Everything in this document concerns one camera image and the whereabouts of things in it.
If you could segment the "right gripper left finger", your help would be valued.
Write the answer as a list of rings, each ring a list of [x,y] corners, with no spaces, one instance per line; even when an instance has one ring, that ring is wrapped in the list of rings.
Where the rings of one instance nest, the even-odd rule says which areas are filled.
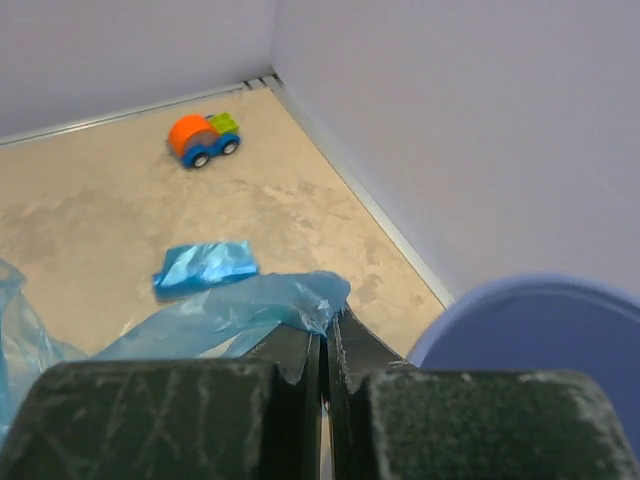
[[[55,366],[1,451],[5,479],[315,479],[320,339],[285,325],[238,359]]]

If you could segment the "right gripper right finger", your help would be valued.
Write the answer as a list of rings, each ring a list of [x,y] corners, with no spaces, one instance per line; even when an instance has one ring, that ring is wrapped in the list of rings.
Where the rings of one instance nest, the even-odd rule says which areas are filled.
[[[417,368],[342,311],[326,338],[336,479],[635,479],[613,406],[565,370]]]

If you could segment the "single blue trash bag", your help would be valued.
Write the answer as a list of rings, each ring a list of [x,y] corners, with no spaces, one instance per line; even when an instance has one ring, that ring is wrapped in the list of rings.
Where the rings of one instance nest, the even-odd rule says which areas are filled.
[[[47,369],[90,356],[49,334],[22,293],[25,276],[1,264],[1,432]],[[95,361],[238,358],[276,327],[325,335],[347,304],[347,280],[333,272],[256,275],[198,293],[154,313]]]

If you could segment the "blue trash bag roll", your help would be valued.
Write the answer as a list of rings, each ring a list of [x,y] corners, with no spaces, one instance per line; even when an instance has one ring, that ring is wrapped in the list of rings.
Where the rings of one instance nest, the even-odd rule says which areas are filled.
[[[159,301],[171,301],[236,283],[260,273],[247,241],[184,244],[169,248],[152,275]]]

